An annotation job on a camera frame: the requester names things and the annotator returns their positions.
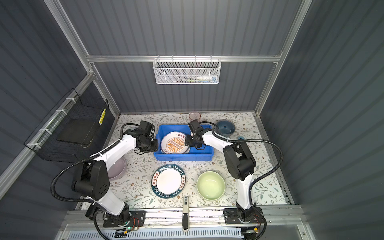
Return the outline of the orange sunburst plate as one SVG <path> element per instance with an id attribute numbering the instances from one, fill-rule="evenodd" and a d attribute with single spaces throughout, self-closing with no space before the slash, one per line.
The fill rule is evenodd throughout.
<path id="1" fill-rule="evenodd" d="M 187 154 L 190 147 L 185 145 L 186 134 L 182 132 L 171 132 L 161 140 L 161 151 L 167 155 Z"/>

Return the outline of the light green bowl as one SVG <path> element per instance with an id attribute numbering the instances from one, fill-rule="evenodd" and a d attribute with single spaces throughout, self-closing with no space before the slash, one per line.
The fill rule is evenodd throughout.
<path id="1" fill-rule="evenodd" d="M 213 171 L 202 173 L 196 184 L 199 195 L 207 201 L 220 199 L 226 190 L 226 184 L 221 175 Z"/>

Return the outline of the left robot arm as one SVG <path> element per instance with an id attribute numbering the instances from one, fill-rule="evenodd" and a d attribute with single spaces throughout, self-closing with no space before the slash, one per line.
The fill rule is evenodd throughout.
<path id="1" fill-rule="evenodd" d="M 119 199 L 110 190 L 108 170 L 126 153 L 133 151 L 138 155 L 158 150 L 155 139 L 155 126 L 141 121 L 134 129 L 121 127 L 119 138 L 107 148 L 92 155 L 93 159 L 76 167 L 72 183 L 74 192 L 91 201 L 91 217 L 96 211 L 102 211 L 116 225 L 126 225 L 131 220 L 128 204 Z"/>

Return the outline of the grey blue bowl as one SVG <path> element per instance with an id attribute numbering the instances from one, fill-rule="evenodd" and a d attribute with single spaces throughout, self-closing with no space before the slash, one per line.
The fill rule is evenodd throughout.
<path id="1" fill-rule="evenodd" d="M 236 130 L 235 124 L 227 120 L 218 121 L 217 126 L 218 126 L 218 133 L 225 137 L 231 136 Z"/>

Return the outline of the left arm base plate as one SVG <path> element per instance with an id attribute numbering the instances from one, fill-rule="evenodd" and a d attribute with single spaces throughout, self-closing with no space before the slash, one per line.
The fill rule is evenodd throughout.
<path id="1" fill-rule="evenodd" d="M 107 214 L 104 220 L 104 228 L 131 227 L 139 228 L 144 226 L 146 211 L 123 212 L 119 216 Z"/>

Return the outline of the purple bowl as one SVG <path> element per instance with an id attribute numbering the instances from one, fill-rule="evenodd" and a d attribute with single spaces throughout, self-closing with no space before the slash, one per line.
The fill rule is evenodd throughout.
<path id="1" fill-rule="evenodd" d="M 126 160 L 121 157 L 118 159 L 108 170 L 108 176 L 110 181 L 119 179 L 126 171 Z"/>

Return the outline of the green rim lettered plate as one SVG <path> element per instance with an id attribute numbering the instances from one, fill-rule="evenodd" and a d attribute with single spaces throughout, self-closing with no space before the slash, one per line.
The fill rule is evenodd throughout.
<path id="1" fill-rule="evenodd" d="M 171 199 L 180 194 L 186 184 L 185 171 L 178 165 L 166 164 L 158 168 L 151 179 L 154 194 L 162 199 Z"/>

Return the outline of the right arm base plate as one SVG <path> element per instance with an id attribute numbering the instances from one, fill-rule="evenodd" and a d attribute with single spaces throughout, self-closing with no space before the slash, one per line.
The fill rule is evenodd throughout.
<path id="1" fill-rule="evenodd" d="M 225 223 L 227 225 L 235 224 L 256 224 L 257 226 L 266 222 L 261 208 L 242 209 L 226 208 L 223 210 Z"/>

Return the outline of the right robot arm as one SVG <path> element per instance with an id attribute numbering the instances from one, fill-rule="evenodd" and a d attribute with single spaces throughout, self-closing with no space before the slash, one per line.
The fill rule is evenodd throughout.
<path id="1" fill-rule="evenodd" d="M 210 146 L 224 154 L 227 170 L 236 180 L 238 218 L 243 223 L 249 222 L 255 214 L 250 186 L 256 160 L 247 143 L 226 138 L 211 128 L 203 128 L 197 120 L 189 122 L 188 127 L 191 133 L 186 136 L 187 147 L 198 149 L 202 146 Z"/>

